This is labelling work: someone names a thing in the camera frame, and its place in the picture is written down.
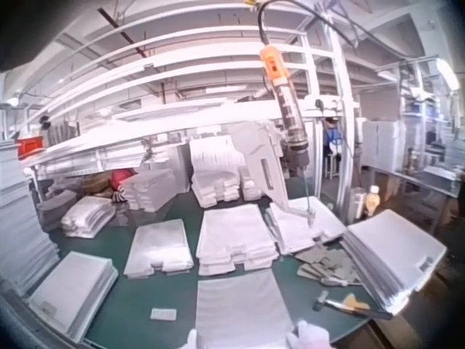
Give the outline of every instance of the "green workbench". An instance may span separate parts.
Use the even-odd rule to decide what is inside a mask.
[[[290,198],[300,197],[304,193],[301,179],[292,179],[287,184]],[[239,204],[242,202],[221,203],[213,209]],[[267,200],[262,199],[258,204],[263,208],[267,205]],[[197,204],[192,192],[178,195],[171,203],[164,219],[178,218],[184,221],[190,250],[194,260],[197,261],[195,251],[203,209]],[[115,286],[94,318],[86,338],[108,349],[178,348],[185,344],[187,334],[195,327],[197,282],[212,277],[199,277],[198,263],[196,263],[189,273],[171,276],[156,273],[146,279],[128,280],[123,276],[123,270],[135,230],[135,227],[130,226],[108,225],[92,240],[66,238],[59,231],[53,232],[51,237],[60,247],[63,256],[69,251],[77,251],[111,258],[120,273]],[[366,318],[346,315],[329,308],[324,308],[318,313],[313,311],[313,302],[320,295],[323,287],[316,281],[297,276],[299,264],[293,257],[282,257],[274,261],[272,267],[294,323],[304,319],[322,326],[329,331],[331,341],[335,342],[367,321]],[[214,278],[234,277],[244,273],[242,267],[238,266],[234,273]],[[373,305],[373,301],[361,286],[331,288],[330,297],[342,300],[349,292],[353,292],[359,300]],[[151,321],[152,308],[177,309],[177,320]]]

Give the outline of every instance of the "glove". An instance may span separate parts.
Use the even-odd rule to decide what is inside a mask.
[[[332,349],[328,331],[306,321],[300,321],[297,324],[297,336],[289,333],[287,340],[291,349]]]
[[[197,349],[197,330],[191,329],[187,336],[187,343],[179,349]]]

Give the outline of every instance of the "stack of white bags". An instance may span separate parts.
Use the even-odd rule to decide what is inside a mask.
[[[315,239],[322,242],[334,240],[346,231],[345,225],[320,200],[311,196],[309,201],[315,214],[312,227],[309,227],[306,217],[284,212],[274,203],[265,212],[268,228],[275,237],[281,254],[307,249],[315,245]],[[289,206],[305,213],[307,198],[290,200]]]
[[[239,198],[239,167],[246,165],[244,157],[236,151],[231,136],[217,136],[191,140],[190,158],[194,169],[192,187],[203,208],[218,201]]]
[[[201,207],[208,208],[218,201],[232,201],[239,198],[239,178],[231,172],[195,172],[192,190]]]
[[[425,285],[446,252],[438,240],[389,209],[348,228],[342,246],[363,286],[392,315]]]
[[[124,275],[146,278],[161,270],[175,273],[194,266],[182,220],[138,227],[132,241]]]
[[[14,142],[0,143],[0,226],[0,276],[24,295],[59,258],[39,224]]]
[[[260,189],[252,180],[247,167],[239,167],[240,189],[245,201],[258,200],[263,196]]]
[[[110,199],[85,196],[66,212],[61,225],[68,237],[94,238],[115,213]]]
[[[196,256],[199,275],[210,276],[234,271],[235,264],[269,268],[278,253],[258,206],[249,204],[206,211]]]
[[[117,278],[111,260],[70,252],[29,298],[29,307],[79,343]]]
[[[174,198],[178,188],[170,169],[154,169],[123,180],[121,192],[130,209],[153,213]]]

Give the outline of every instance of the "stack of paper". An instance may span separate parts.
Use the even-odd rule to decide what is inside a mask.
[[[260,189],[252,180],[248,168],[243,166],[239,167],[240,176],[240,189],[245,201],[258,200],[263,196],[262,189]]]
[[[172,273],[189,270],[193,265],[182,220],[170,220],[137,229],[124,275],[144,278],[155,270]]]
[[[157,212],[178,193],[176,180],[170,169],[140,172],[121,182],[121,192],[133,210]]]
[[[39,224],[14,142],[0,143],[0,226],[0,276],[24,295],[59,258]]]
[[[246,165],[244,156],[234,148],[229,135],[191,140],[189,146],[194,172],[226,171],[237,174],[238,168]]]
[[[192,190],[203,208],[239,198],[239,177],[231,172],[195,172]]]
[[[32,294],[29,306],[49,326],[77,343],[117,278],[111,260],[70,252]]]
[[[292,326],[271,270],[198,282],[195,328],[206,348],[284,349]]]
[[[110,199],[85,196],[66,212],[61,224],[66,236],[94,238],[115,213]]]
[[[245,159],[233,145],[231,136],[217,136],[192,140],[189,143],[194,175],[193,191],[203,208],[218,201],[239,198],[239,167]]]
[[[312,227],[309,227],[306,217],[284,212],[274,203],[271,203],[266,211],[268,227],[276,238],[281,254],[290,254],[309,248],[315,244],[317,238],[322,242],[334,240],[347,229],[320,200],[311,196],[309,201],[315,213]],[[290,200],[289,206],[305,212],[307,198]]]
[[[257,205],[217,209],[203,214],[197,246],[199,275],[217,275],[235,270],[271,267],[278,257],[275,244]]]
[[[66,212],[77,202],[76,193],[65,190],[37,205],[37,215],[44,231],[58,228]]]
[[[391,210],[349,226],[342,242],[367,291],[393,315],[429,280],[446,248]]]

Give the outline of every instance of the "fluorescent light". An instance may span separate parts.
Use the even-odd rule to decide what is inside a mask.
[[[437,58],[436,67],[438,71],[441,73],[442,77],[444,78],[445,83],[449,86],[449,89],[451,89],[452,91],[460,89],[460,84],[458,83],[457,76],[453,72],[449,63],[447,63],[445,60],[441,58]]]
[[[7,103],[12,107],[17,107],[20,104],[20,99],[18,97],[11,97],[7,99]]]
[[[378,76],[380,78],[383,78],[383,79],[386,79],[386,80],[389,80],[389,81],[392,81],[392,82],[397,82],[397,79],[395,78],[394,74],[389,73],[387,71],[380,71],[378,73]]]
[[[235,91],[242,91],[243,89],[246,89],[246,88],[247,88],[246,85],[207,87],[205,89],[205,93],[210,95],[211,93],[235,92]]]
[[[103,108],[99,110],[101,116],[109,116],[111,112],[110,108]]]

